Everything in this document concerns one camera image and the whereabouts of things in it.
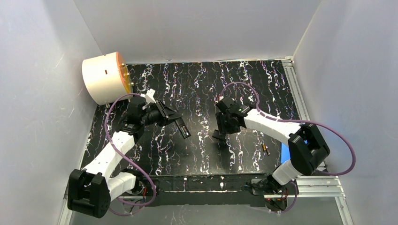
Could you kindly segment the black battery cover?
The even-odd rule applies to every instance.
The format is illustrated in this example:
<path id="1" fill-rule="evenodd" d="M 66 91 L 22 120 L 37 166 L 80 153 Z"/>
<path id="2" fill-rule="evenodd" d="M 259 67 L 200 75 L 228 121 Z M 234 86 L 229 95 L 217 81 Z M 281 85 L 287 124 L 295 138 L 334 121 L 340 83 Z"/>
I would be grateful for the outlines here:
<path id="1" fill-rule="evenodd" d="M 212 137 L 217 140 L 225 140 L 225 134 L 220 132 L 219 130 L 214 130 Z"/>

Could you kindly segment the black remote control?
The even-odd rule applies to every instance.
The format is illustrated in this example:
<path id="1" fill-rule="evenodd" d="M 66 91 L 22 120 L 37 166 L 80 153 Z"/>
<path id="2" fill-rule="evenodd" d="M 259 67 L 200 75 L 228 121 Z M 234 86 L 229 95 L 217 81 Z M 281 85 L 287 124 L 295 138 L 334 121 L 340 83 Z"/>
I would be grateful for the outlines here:
<path id="1" fill-rule="evenodd" d="M 177 119 L 175 121 L 175 125 L 178 128 L 179 132 L 181 133 L 181 135 L 184 139 L 189 138 L 191 136 L 191 134 L 182 118 Z"/>

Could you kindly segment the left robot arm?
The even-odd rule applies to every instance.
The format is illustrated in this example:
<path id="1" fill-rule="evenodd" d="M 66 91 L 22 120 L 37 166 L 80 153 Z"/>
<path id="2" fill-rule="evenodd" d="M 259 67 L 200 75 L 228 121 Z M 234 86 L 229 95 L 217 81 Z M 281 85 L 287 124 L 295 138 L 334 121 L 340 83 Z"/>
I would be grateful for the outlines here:
<path id="1" fill-rule="evenodd" d="M 147 206 L 154 201 L 157 187 L 149 175 L 126 153 L 138 142 L 145 127 L 156 124 L 159 127 L 175 123 L 183 138 L 191 136 L 182 115 L 173 107 L 155 100 L 151 91 L 145 95 L 130 93 L 130 105 L 113 135 L 106 132 L 108 144 L 97 157 L 83 169 L 75 169 L 69 176 L 67 207 L 69 210 L 102 218 L 111 202 L 128 190 L 136 187 L 137 176 L 133 172 L 112 173 L 122 159 L 128 161 L 149 182 L 153 197 L 142 203 Z"/>

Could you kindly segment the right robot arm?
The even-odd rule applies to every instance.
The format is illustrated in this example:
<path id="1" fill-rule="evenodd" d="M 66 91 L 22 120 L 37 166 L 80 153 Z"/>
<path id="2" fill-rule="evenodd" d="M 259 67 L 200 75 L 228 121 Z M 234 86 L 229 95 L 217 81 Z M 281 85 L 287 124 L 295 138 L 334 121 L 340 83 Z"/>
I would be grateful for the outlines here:
<path id="1" fill-rule="evenodd" d="M 243 186 L 253 195 L 278 193 L 286 184 L 302 175 L 310 176 L 330 154 L 322 134 L 315 124 L 308 122 L 281 122 L 269 114 L 259 112 L 253 105 L 237 103 L 230 97 L 216 103 L 218 128 L 213 138 L 225 140 L 241 128 L 262 132 L 289 148 L 290 159 L 278 166 L 265 178 L 253 179 Z"/>

